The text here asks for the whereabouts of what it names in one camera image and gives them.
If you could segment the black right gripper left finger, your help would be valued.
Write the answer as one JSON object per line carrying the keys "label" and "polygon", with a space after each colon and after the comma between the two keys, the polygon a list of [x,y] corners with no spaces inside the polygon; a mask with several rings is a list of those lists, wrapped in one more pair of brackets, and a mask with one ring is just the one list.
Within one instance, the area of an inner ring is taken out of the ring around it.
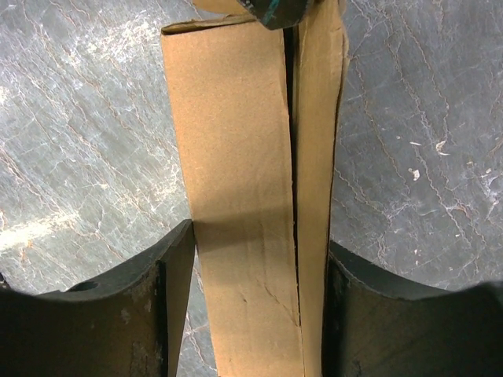
{"label": "black right gripper left finger", "polygon": [[195,254],[193,224],[66,291],[1,290],[4,376],[173,376]]}

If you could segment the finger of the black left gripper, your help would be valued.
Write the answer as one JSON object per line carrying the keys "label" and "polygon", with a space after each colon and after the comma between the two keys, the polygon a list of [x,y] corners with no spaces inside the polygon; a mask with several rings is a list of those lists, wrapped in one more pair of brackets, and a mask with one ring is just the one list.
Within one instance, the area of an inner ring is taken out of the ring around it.
{"label": "finger of the black left gripper", "polygon": [[307,15],[313,0],[238,0],[268,30],[294,27]]}

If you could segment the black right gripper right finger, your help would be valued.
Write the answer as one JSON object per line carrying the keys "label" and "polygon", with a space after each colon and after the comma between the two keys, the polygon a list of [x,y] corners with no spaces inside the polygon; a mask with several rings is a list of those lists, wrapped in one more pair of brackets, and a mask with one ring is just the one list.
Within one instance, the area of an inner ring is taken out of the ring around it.
{"label": "black right gripper right finger", "polygon": [[419,284],[329,244],[324,376],[500,376],[502,283]]}

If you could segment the brown cardboard paper box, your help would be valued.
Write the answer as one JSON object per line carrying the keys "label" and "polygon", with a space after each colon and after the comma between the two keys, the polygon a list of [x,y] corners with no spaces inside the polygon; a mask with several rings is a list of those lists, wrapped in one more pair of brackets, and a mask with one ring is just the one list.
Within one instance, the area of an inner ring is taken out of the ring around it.
{"label": "brown cardboard paper box", "polygon": [[233,1],[161,31],[220,376],[319,376],[341,1],[271,31]]}

